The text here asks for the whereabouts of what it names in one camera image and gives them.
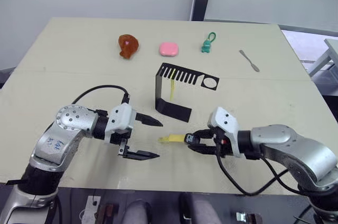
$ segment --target black metal stand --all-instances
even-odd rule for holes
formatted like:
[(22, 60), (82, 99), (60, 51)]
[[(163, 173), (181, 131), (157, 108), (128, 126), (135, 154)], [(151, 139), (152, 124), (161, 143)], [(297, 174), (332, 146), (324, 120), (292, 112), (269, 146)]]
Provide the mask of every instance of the black metal stand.
[[(201, 83), (201, 87), (216, 90), (219, 82), (219, 78), (211, 76), (209, 74), (194, 71), (188, 68), (175, 66), (173, 64), (162, 63), (156, 74), (156, 86), (155, 86), (155, 109), (168, 117), (176, 118), (178, 120), (189, 122), (192, 109), (177, 104), (172, 104), (161, 98), (162, 94), (162, 78), (168, 78), (175, 81), (180, 81), (188, 84), (195, 85), (197, 78), (204, 75)], [(204, 80), (212, 78), (216, 82), (216, 86), (210, 88), (204, 84)]]

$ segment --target floor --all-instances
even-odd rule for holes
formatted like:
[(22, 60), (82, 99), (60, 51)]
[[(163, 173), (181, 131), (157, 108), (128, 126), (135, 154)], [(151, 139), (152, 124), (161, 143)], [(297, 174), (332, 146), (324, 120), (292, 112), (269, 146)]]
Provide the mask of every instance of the floor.
[(15, 68), (8, 68), (4, 70), (0, 70), (0, 88), (3, 87), (6, 80), (10, 77), (11, 73), (14, 71)]
[[(0, 211), (4, 207), (11, 189), (11, 186), (0, 184)], [(180, 221), (182, 208), (180, 208), (179, 198), (181, 192), (59, 188), (58, 196), (61, 202), (63, 223), (93, 223), (80, 219), (83, 217), (87, 201), (91, 202), (93, 193), (96, 197), (101, 197), (99, 206), (107, 206), (108, 204), (113, 206), (113, 224), (121, 223), (126, 207), (138, 199), (151, 205), (152, 224), (187, 223)], [(258, 214), (263, 223), (293, 223), (294, 216), (299, 216), (309, 205), (306, 197), (298, 195), (259, 195), (256, 197), (216, 193), (188, 193), (188, 195), (195, 202), (196, 200), (208, 202), (216, 211), (221, 223), (229, 224), (239, 223), (236, 221), (236, 212)], [(303, 219), (315, 223), (313, 214), (314, 211), (311, 209), (307, 215), (303, 216)], [(56, 213), (53, 223), (59, 223), (58, 213)]]
[[(324, 42), (325, 39), (338, 40), (338, 37), (334, 36), (285, 30), (282, 32), (305, 69), (308, 69), (314, 61), (316, 61), (328, 49), (326, 43)], [(324, 66), (323, 69), (313, 77), (313, 81), (316, 83), (319, 91), (326, 101), (326, 104), (338, 122), (338, 80), (328, 72), (328, 68), (331, 66), (332, 61)]]

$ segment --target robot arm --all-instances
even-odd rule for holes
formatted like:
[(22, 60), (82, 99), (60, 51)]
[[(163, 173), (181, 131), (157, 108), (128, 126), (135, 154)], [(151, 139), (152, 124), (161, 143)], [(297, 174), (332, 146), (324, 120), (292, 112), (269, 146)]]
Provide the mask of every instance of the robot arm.
[(61, 108), (54, 122), (38, 140), (21, 180), (9, 181), (14, 186), (0, 216), (0, 224), (27, 221), (27, 209), (34, 208), (32, 222), (46, 219), (53, 204), (63, 173), (72, 161), (83, 137), (103, 139), (106, 144), (120, 145), (118, 155), (135, 160), (146, 160), (159, 155), (137, 151), (127, 146), (135, 120), (152, 126), (163, 126), (159, 121), (137, 113), (124, 102), (113, 108), (107, 117), (104, 110), (93, 111), (84, 106)]
[[(221, 147), (221, 157), (268, 158), (282, 164), (324, 220), (338, 219), (337, 157), (328, 147), (285, 125), (239, 130), (236, 118), (221, 107), (210, 115), (208, 127), (210, 132), (203, 134), (208, 136), (206, 138), (213, 135), (215, 143)], [(197, 132), (196, 139), (190, 140), (194, 144), (186, 140), (189, 148), (202, 154), (216, 154), (216, 147), (200, 144), (200, 132)]]

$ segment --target table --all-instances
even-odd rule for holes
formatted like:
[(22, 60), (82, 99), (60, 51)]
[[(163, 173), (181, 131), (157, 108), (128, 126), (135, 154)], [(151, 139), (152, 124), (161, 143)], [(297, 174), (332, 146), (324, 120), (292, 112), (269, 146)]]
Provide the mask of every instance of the table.
[[(217, 33), (211, 53), (201, 53), (200, 46), (211, 31)], [(139, 40), (140, 48), (131, 60), (118, 54), (121, 34)], [(160, 56), (158, 47), (163, 41), (177, 42), (179, 55)], [(259, 73), (238, 52), (241, 49), (259, 67)], [(162, 62), (220, 78), (216, 91), (176, 84), (174, 102), (193, 108), (189, 123), (155, 110), (155, 74)], [(240, 129), (286, 124), (338, 154), (338, 125), (277, 25), (53, 18), (0, 92), (0, 182), (21, 176), (36, 141), (60, 107), (102, 84), (125, 87), (138, 112), (164, 124), (161, 128), (136, 123), (129, 141), (131, 150), (151, 151), (161, 157), (127, 160), (117, 156), (117, 146), (85, 138), (61, 186), (238, 193), (214, 156), (200, 155), (180, 143), (157, 141), (169, 134), (206, 128), (215, 105), (236, 116)], [(164, 98), (169, 95), (169, 85), (164, 82)], [(121, 97), (119, 90), (103, 89), (85, 96), (79, 104), (110, 110)], [(248, 191), (271, 178), (260, 161), (227, 157), (224, 164)], [(296, 186), (290, 175), (284, 179)], [(265, 193), (289, 192), (274, 184)]]

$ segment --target black cable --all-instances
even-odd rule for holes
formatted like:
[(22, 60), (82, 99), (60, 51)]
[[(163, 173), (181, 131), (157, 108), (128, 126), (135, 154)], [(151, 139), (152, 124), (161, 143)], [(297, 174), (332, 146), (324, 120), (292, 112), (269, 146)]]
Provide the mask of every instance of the black cable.
[(44, 224), (52, 224), (56, 212), (57, 212), (57, 205), (56, 205), (56, 202), (54, 201), (54, 205), (49, 206), (46, 221), (44, 222)]
[[(311, 209), (311, 205), (308, 205), (301, 213), (298, 215), (298, 218), (302, 218), (304, 215), (306, 215), (307, 212)], [(298, 219), (295, 220), (294, 224), (297, 224), (299, 222)]]
[(73, 188), (69, 192), (69, 224), (73, 223)]
[(295, 194), (298, 195), (302, 195), (302, 196), (307, 196), (307, 197), (322, 197), (322, 196), (327, 196), (332, 194), (335, 191), (335, 187), (332, 187), (331, 189), (327, 190), (327, 191), (321, 191), (321, 192), (316, 192), (316, 191), (297, 191), (295, 189), (290, 188), (289, 186), (287, 186), (279, 177), (278, 174), (276, 173), (275, 169), (272, 167), (272, 165), (265, 159), (264, 156), (260, 157), (265, 164), (269, 167), (269, 169), (271, 170), (271, 172), (273, 173), (273, 175), (275, 176), (275, 178), (277, 179), (278, 183), (283, 186), (286, 190), (293, 192)]
[(126, 103), (129, 103), (129, 93), (128, 91), (123, 88), (123, 87), (120, 87), (120, 86), (117, 86), (117, 85), (100, 85), (100, 86), (96, 86), (96, 87), (93, 87), (91, 89), (88, 89), (87, 91), (83, 92), (82, 94), (80, 94), (73, 102), (72, 104), (76, 104), (83, 96), (85, 96), (86, 94), (96, 90), (96, 89), (100, 89), (100, 88), (117, 88), (117, 89), (120, 89), (122, 90), (125, 94), (123, 95), (123, 99), (122, 99), (122, 102), (126, 102)]
[(59, 224), (62, 224), (62, 208), (61, 208), (61, 202), (60, 202), (58, 195), (55, 197), (55, 203), (58, 206), (58, 211), (59, 211)]
[(96, 206), (96, 204), (97, 204), (97, 202), (96, 201), (94, 201), (94, 196), (95, 196), (95, 193), (96, 193), (96, 188), (94, 189), (94, 191), (93, 191), (93, 200), (92, 200), (92, 204), (93, 204), (93, 206)]
[[(239, 190), (241, 193), (243, 193), (246, 196), (250, 196), (251, 197), (251, 196), (256, 196), (256, 195), (262, 193), (263, 191), (265, 191), (270, 185), (272, 185), (277, 180), (277, 178), (274, 177), (269, 182), (267, 182), (262, 188), (260, 188), (259, 190), (254, 191), (254, 192), (247, 192), (228, 173), (228, 171), (226, 170), (226, 168), (224, 167), (224, 165), (223, 165), (223, 163), (221, 161), (220, 153), (221, 153), (221, 145), (220, 144), (216, 144), (216, 158), (217, 158), (218, 165), (220, 166), (220, 168), (223, 171), (224, 175), (226, 175), (226, 177), (237, 188), (237, 190)], [(288, 170), (284, 170), (284, 171), (280, 172), (277, 175), (278, 178), (281, 177), (282, 175), (284, 175), (287, 172), (288, 172)]]

